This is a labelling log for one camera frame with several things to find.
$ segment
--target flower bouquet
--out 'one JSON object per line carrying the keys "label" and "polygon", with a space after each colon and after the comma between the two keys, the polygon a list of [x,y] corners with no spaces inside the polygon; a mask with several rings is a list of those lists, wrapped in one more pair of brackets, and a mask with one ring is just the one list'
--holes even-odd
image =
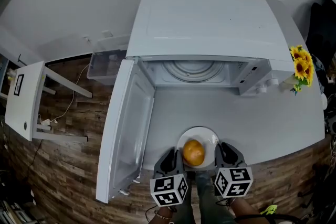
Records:
{"label": "flower bouquet", "polygon": [[302,48],[302,45],[298,45],[296,47],[290,47],[290,54],[292,55],[295,74],[293,75],[295,78],[295,83],[293,85],[292,92],[295,95],[302,90],[302,86],[306,85],[308,87],[311,86],[313,82],[313,72],[314,65],[311,59],[309,52]]}

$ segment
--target yellow flower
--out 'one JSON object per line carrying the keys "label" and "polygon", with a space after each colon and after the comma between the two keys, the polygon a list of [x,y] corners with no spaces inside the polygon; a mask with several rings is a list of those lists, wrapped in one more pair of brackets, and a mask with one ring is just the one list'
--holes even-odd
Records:
{"label": "yellow flower", "polygon": [[308,64],[302,58],[294,59],[295,77],[304,80],[307,77]]}
{"label": "yellow flower", "polygon": [[304,72],[307,74],[306,80],[308,82],[308,87],[310,87],[313,82],[314,65],[309,64],[308,68]]}
{"label": "yellow flower", "polygon": [[293,59],[298,59],[298,58],[302,58],[303,59],[303,53],[302,51],[299,51],[298,47],[290,47],[290,54],[292,55]]}
{"label": "yellow flower", "polygon": [[295,89],[297,92],[300,92],[300,91],[301,91],[301,87],[298,86],[298,85],[294,85],[294,89]]}
{"label": "yellow flower", "polygon": [[307,64],[310,65],[313,63],[313,60],[311,59],[309,52],[307,52],[306,50],[302,50],[301,55],[302,55],[302,58],[307,61]]}

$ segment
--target open microwave door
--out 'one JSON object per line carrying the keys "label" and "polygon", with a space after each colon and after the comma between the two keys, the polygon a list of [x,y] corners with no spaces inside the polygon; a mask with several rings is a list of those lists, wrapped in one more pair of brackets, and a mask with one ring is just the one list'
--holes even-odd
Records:
{"label": "open microwave door", "polygon": [[101,141],[96,198],[108,203],[141,171],[155,89],[133,60],[123,60]]}

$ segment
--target microwave top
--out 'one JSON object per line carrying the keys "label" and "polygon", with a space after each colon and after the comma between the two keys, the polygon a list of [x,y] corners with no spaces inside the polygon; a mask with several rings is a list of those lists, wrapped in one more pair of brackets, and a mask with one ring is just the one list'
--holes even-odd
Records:
{"label": "microwave top", "polygon": [[141,0],[127,58],[170,60],[174,56],[292,62],[266,0]]}

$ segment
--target pants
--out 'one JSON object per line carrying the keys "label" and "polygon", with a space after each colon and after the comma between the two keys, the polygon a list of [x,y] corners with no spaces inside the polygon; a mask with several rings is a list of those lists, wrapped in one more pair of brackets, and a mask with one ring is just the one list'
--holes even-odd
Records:
{"label": "pants", "polygon": [[[197,193],[199,196],[201,224],[234,224],[233,216],[224,206],[216,205],[218,199],[212,194],[213,184],[207,172],[196,173]],[[181,205],[177,205],[177,213],[170,223],[195,224],[191,207],[191,181],[187,180],[188,191]]]}

